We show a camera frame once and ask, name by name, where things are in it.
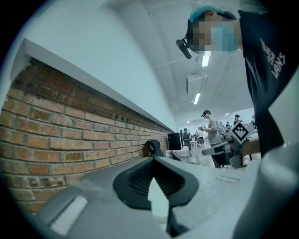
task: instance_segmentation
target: face mask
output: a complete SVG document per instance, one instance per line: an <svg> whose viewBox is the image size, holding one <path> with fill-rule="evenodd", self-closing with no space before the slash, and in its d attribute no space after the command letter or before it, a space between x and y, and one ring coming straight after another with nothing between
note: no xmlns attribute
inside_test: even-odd
<svg viewBox="0 0 299 239"><path fill-rule="evenodd" d="M211 28L212 50L224 51L228 54L234 53L239 48L239 41L235 39L235 32L223 21L221 27Z"/></svg>

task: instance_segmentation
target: blue hair cap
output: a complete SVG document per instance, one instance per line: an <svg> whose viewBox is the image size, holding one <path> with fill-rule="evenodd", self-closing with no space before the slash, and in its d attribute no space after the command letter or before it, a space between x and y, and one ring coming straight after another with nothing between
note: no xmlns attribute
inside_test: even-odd
<svg viewBox="0 0 299 239"><path fill-rule="evenodd" d="M228 11L220 10L212 4L203 4L200 7L193 9L191 11L190 18L189 18L190 23L192 24L195 21L197 21L198 18L203 16L206 11L213 11L213 12L216 12L217 14L226 15L230 19L236 19L235 15L233 15L232 13L230 13Z"/></svg>

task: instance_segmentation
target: black cap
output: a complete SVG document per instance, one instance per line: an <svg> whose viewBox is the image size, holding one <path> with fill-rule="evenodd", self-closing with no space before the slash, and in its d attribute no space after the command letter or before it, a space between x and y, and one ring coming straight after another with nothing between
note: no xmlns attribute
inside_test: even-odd
<svg viewBox="0 0 299 239"><path fill-rule="evenodd" d="M201 117L204 117L207 113L211 114L211 112L210 112L209 110L205 110L205 111L202 113Z"/></svg>

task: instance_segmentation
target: brick wall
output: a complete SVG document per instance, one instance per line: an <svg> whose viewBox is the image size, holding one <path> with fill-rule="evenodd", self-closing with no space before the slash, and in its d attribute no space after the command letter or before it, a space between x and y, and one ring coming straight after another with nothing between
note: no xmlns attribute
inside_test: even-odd
<svg viewBox="0 0 299 239"><path fill-rule="evenodd" d="M169 131L32 59L0 114L0 167L18 205L36 212L85 173L166 150Z"/></svg>

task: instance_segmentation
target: white pointed object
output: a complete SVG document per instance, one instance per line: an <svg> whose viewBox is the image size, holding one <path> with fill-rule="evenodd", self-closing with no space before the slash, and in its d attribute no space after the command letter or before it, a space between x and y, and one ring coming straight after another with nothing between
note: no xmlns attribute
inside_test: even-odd
<svg viewBox="0 0 299 239"><path fill-rule="evenodd" d="M151 212L160 223L167 223L169 201L153 177L149 185L148 200L151 202Z"/></svg>

